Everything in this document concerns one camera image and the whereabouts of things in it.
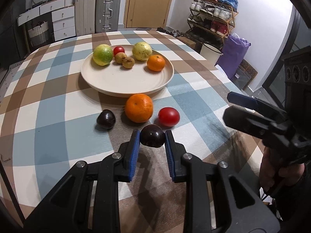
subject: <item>bolt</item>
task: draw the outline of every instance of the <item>bolt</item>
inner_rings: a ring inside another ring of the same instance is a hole
[[[192,159],[192,154],[191,154],[191,153],[185,153],[185,154],[183,155],[183,158],[184,158],[184,159]]]
[[[80,160],[76,163],[76,166],[81,168],[81,167],[84,167],[85,166],[85,162],[83,160]]]
[[[218,164],[219,164],[219,166],[220,166],[221,168],[227,168],[227,167],[228,167],[228,163],[225,162],[225,161],[220,161]]]
[[[115,152],[114,154],[112,154],[112,157],[113,157],[114,159],[119,159],[119,158],[121,158],[121,154],[118,153],[118,152]]]

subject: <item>orange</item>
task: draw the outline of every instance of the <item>orange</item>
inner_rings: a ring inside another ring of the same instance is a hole
[[[159,72],[165,66],[165,60],[161,55],[151,55],[147,61],[147,66],[150,70]]]
[[[145,94],[132,95],[125,103],[125,114],[134,123],[147,122],[153,113],[153,103]]]

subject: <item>purple bag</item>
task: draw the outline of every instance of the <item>purple bag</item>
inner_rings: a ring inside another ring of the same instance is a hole
[[[216,63],[224,70],[229,79],[235,75],[250,46],[251,43],[239,38],[237,34],[229,35],[222,49],[223,55]]]

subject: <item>plate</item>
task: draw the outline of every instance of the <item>plate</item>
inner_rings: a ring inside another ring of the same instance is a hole
[[[122,46],[128,57],[133,57],[133,45]],[[99,66],[92,59],[93,53],[83,62],[81,75],[97,91],[117,97],[130,97],[133,94],[151,94],[161,90],[174,76],[172,63],[159,52],[152,50],[153,55],[161,55],[166,62],[160,72],[153,72],[147,67],[147,61],[135,60],[131,69],[124,68],[113,59],[107,66]]]

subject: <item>human hand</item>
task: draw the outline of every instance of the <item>human hand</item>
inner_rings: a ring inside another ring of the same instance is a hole
[[[265,147],[259,171],[259,182],[262,189],[267,192],[274,185],[273,177],[275,169],[270,163],[270,149]],[[288,167],[282,167],[279,170],[279,176],[286,178],[285,185],[293,186],[304,173],[304,164],[294,164]]]

